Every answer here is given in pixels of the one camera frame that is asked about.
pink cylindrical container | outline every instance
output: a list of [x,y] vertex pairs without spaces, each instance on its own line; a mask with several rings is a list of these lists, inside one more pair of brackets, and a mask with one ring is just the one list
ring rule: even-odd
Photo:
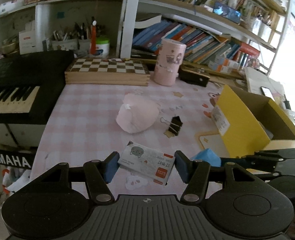
[[179,41],[163,39],[157,56],[154,81],[163,86],[172,86],[182,64],[186,45]]

green lid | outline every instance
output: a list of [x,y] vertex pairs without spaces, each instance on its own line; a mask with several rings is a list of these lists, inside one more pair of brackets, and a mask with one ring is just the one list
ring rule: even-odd
[[110,39],[106,36],[100,36],[96,38],[96,44],[109,44]]

pink plush toy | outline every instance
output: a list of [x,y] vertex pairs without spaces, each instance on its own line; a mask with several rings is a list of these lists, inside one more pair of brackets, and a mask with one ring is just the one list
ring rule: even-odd
[[144,131],[156,121],[160,113],[158,106],[146,97],[127,94],[116,117],[116,122],[128,133]]

orange bottle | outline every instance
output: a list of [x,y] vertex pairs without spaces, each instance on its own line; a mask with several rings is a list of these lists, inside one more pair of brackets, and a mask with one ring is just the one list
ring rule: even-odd
[[95,55],[96,54],[96,21],[93,21],[91,35],[92,35],[92,38],[91,38],[91,46],[89,48],[89,52],[90,54]]

chessboard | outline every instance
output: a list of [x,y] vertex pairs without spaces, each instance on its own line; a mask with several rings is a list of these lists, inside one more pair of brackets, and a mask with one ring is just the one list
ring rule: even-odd
[[139,60],[78,58],[65,71],[66,84],[147,86],[150,72]]

